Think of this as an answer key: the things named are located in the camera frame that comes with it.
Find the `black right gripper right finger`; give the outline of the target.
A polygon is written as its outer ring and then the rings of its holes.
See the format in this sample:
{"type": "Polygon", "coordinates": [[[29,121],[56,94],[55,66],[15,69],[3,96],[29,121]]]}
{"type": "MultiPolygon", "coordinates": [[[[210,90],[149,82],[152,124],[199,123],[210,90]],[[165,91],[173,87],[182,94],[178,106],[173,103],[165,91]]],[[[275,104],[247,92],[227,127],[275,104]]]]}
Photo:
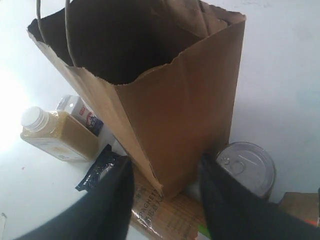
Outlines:
{"type": "Polygon", "coordinates": [[[213,240],[318,240],[320,229],[249,191],[204,153],[200,196],[213,240]]]}

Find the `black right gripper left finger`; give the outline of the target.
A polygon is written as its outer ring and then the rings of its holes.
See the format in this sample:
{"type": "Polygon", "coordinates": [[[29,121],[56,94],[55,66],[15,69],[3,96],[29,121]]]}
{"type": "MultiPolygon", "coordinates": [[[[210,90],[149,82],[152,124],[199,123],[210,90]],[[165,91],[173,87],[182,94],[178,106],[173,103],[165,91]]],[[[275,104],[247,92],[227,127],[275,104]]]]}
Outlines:
{"type": "Polygon", "coordinates": [[[21,240],[124,240],[132,215],[132,161],[121,156],[96,187],[21,240]]]}

